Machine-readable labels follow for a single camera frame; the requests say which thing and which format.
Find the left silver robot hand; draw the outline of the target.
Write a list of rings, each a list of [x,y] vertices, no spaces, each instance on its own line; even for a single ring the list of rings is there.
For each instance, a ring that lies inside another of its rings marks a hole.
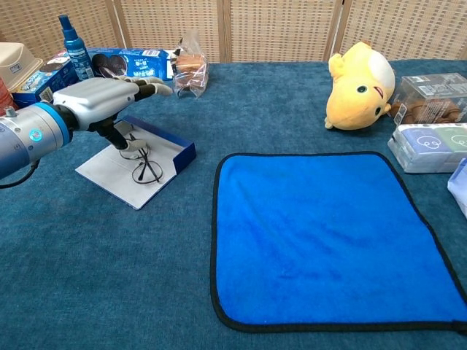
[[[72,122],[71,131],[95,131],[116,149],[134,152],[145,147],[146,142],[126,140],[115,128],[117,115],[134,102],[172,93],[157,77],[94,77],[56,91],[53,108]]]

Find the blue glasses case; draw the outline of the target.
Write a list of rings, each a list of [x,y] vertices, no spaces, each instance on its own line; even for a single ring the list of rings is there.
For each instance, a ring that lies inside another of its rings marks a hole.
[[[192,141],[169,133],[148,122],[126,117],[115,128],[126,140],[142,139],[150,146],[150,159],[163,169],[160,183],[137,184],[131,178],[136,162],[124,160],[110,145],[76,168],[76,172],[136,210],[140,210],[195,158]]]

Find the wire-frame eyeglasses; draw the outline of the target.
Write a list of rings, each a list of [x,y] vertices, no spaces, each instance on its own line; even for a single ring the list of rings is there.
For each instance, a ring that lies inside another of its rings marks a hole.
[[[124,160],[134,160],[136,165],[131,172],[131,178],[137,184],[160,183],[163,178],[161,165],[150,159],[150,146],[147,144],[136,151],[120,150],[119,154]]]

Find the blue spray bottle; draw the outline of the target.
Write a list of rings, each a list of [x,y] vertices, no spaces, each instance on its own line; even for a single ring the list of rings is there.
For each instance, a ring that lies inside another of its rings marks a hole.
[[[58,19],[61,23],[64,47],[72,62],[78,80],[83,81],[94,78],[94,70],[84,41],[78,36],[68,15],[59,15]]]

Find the short blue cookie box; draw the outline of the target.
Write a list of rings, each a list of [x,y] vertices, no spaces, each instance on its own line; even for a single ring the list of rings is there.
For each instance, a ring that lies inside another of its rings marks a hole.
[[[14,102],[24,108],[40,101],[53,102],[54,92],[77,83],[78,77],[67,51],[54,55],[12,91]]]

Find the long blue cookie box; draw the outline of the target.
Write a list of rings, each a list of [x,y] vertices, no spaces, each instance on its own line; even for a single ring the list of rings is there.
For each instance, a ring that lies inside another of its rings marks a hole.
[[[88,49],[94,71],[101,77],[157,77],[172,81],[171,51],[162,49]]]

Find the cream plastic lunch box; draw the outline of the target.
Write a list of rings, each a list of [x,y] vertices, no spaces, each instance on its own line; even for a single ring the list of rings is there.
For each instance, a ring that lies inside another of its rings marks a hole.
[[[35,57],[23,43],[0,42],[0,77],[8,91],[16,89],[42,64],[43,60]]]

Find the red snack can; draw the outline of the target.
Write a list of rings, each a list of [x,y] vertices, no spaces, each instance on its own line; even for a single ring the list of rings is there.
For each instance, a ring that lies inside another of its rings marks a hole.
[[[0,77],[0,115],[5,114],[5,109],[12,107],[18,109],[18,106],[13,100],[11,93],[8,91],[3,79]]]

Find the clear bag of bread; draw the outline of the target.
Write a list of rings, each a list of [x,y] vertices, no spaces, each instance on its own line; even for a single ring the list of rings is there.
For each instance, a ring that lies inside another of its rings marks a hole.
[[[171,54],[174,92],[180,97],[192,93],[199,98],[209,81],[209,61],[201,48],[197,29],[187,30]]]

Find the teal table cover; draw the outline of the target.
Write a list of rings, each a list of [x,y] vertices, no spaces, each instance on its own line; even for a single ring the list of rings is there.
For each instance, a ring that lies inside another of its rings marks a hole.
[[[196,159],[137,211],[76,168],[107,145],[94,133],[43,158],[0,190],[0,350],[467,350],[449,331],[239,332],[210,297],[212,192],[234,152],[371,150],[390,156],[394,124],[356,132],[323,125],[324,62],[226,63],[207,89],[128,107],[193,141]]]

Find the wooden rattan folding screen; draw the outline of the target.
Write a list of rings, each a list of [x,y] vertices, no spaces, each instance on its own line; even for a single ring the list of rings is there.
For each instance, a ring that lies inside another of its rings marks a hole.
[[[364,41],[391,60],[467,60],[467,0],[0,0],[0,42],[46,59],[68,15],[90,47],[176,47],[211,62],[326,61]]]

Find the yellow plush toy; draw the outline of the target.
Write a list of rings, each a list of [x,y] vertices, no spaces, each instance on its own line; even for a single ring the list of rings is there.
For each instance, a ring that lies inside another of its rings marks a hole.
[[[358,42],[345,54],[328,60],[332,90],[325,110],[325,128],[353,131],[373,125],[387,114],[395,90],[389,61],[367,42]]]

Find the multicolour pocket tissue pack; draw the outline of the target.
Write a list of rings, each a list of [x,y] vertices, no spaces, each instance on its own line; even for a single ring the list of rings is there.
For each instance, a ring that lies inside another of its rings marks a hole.
[[[467,123],[399,125],[387,145],[408,174],[450,174],[467,158]]]

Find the clear box of brown sweets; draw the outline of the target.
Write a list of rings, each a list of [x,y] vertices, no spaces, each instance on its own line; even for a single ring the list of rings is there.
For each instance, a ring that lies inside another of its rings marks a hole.
[[[467,123],[467,78],[459,73],[404,76],[390,116],[396,125]]]

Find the white wet wipes pack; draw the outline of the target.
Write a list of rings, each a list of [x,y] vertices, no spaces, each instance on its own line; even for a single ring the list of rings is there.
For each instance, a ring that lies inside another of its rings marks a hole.
[[[459,162],[458,167],[452,173],[447,183],[447,189],[467,219],[467,157]]]

